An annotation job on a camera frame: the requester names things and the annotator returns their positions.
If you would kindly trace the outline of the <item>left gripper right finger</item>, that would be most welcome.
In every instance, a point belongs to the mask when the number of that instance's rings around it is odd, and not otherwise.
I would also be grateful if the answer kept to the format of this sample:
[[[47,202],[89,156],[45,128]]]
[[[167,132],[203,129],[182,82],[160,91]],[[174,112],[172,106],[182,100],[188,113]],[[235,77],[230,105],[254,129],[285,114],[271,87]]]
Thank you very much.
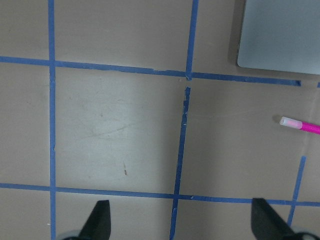
[[[252,199],[250,226],[256,240],[318,240],[320,238],[307,231],[293,231],[264,198]]]

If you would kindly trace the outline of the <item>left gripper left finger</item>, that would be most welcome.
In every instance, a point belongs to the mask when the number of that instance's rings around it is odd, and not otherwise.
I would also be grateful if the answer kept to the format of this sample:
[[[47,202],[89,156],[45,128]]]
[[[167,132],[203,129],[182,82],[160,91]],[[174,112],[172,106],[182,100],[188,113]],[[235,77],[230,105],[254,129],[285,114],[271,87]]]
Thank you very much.
[[[77,240],[109,240],[111,236],[111,210],[109,200],[96,202]]]

